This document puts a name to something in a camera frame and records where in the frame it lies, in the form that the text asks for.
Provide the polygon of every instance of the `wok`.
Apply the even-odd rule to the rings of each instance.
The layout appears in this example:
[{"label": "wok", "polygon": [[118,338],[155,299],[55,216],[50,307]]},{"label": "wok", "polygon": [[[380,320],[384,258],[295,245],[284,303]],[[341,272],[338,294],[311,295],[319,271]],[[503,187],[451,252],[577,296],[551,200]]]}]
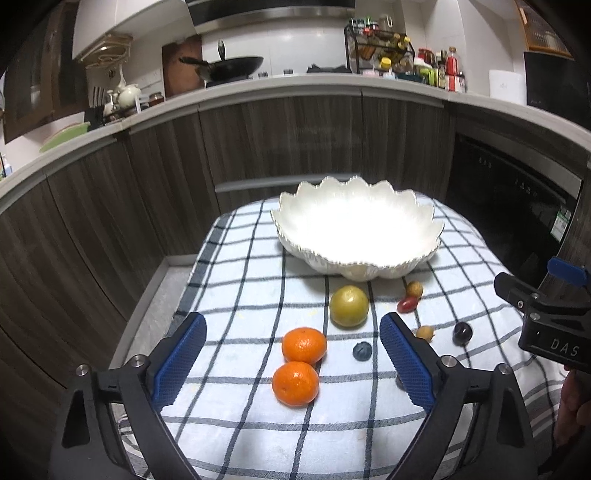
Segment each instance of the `wok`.
[{"label": "wok", "polygon": [[261,66],[263,57],[236,57],[226,60],[226,47],[222,40],[217,43],[221,61],[209,63],[194,57],[180,57],[178,60],[194,65],[197,74],[206,82],[220,82],[235,77],[248,76]]}]

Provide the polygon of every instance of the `human hand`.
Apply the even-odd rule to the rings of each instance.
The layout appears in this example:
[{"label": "human hand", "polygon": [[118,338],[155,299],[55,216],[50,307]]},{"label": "human hand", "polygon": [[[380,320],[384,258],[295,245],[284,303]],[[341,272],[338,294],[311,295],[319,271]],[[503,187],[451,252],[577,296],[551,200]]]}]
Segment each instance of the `human hand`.
[{"label": "human hand", "polygon": [[566,445],[583,426],[591,425],[591,401],[587,401],[585,388],[577,371],[571,370],[560,391],[558,419],[554,429],[557,446]]}]

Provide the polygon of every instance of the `blue gripper pad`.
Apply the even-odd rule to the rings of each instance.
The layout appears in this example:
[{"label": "blue gripper pad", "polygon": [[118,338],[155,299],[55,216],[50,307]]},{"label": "blue gripper pad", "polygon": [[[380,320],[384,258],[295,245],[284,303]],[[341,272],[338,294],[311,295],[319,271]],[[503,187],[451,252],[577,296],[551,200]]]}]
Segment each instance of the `blue gripper pad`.
[{"label": "blue gripper pad", "polygon": [[198,313],[154,376],[152,405],[155,411],[174,403],[206,337],[207,324],[203,315]]},{"label": "blue gripper pad", "polygon": [[550,275],[564,280],[575,287],[585,287],[589,283],[589,276],[583,267],[571,265],[557,257],[552,257],[548,260],[547,268]]},{"label": "blue gripper pad", "polygon": [[389,314],[379,324],[379,338],[410,400],[429,413],[435,405],[431,374]]}]

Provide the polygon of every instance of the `table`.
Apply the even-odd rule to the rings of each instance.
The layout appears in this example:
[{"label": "table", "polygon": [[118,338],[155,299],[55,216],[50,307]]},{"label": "table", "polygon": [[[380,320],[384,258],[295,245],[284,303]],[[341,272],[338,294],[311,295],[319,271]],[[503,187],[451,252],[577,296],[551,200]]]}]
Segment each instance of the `table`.
[{"label": "table", "polygon": [[[425,416],[396,385],[397,373],[378,336],[379,320],[395,311],[412,280],[423,284],[424,294],[414,313],[402,315],[406,324],[434,326],[432,347],[466,367],[511,365],[538,460],[548,457],[565,373],[518,347],[521,314],[496,296],[493,279],[505,268],[478,231],[442,203],[417,197],[433,204],[435,217],[445,221],[441,247],[405,278],[358,284],[371,308],[355,330],[339,329],[329,319],[331,294],[350,282],[318,274],[281,247],[269,214],[278,208],[277,199],[246,205],[214,223],[170,329],[188,312],[201,312],[207,342],[175,403],[161,412],[202,478],[385,478]],[[458,321],[474,330],[465,348],[452,342]],[[282,336],[299,326],[322,331],[328,351],[317,366],[317,399],[289,408],[275,399],[270,383],[284,363]],[[373,354],[358,362],[352,349],[363,340],[372,344]],[[466,406],[438,478],[453,468],[471,416],[472,406]],[[132,464],[146,478],[125,417],[119,427]]]}]

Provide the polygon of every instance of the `floor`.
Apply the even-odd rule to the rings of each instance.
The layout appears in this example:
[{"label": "floor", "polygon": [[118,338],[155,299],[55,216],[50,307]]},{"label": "floor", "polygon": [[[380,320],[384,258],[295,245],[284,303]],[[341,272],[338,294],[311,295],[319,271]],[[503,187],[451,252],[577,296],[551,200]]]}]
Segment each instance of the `floor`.
[{"label": "floor", "polygon": [[126,361],[139,353],[149,355],[164,337],[173,319],[173,313],[183,293],[192,267],[169,267],[150,306],[144,315]]}]

